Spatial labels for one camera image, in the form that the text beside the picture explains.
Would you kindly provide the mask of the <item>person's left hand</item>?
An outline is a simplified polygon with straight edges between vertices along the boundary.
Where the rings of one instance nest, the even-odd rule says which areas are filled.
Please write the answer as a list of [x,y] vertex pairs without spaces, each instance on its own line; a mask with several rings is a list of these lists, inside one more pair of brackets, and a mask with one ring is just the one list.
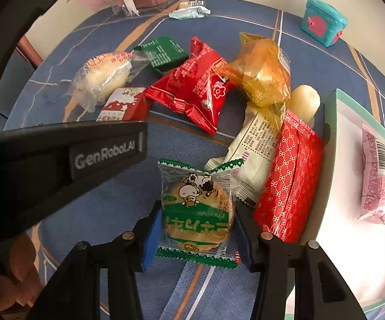
[[15,303],[33,306],[43,286],[34,262],[36,250],[28,234],[15,238],[8,254],[10,276],[0,275],[0,311]]

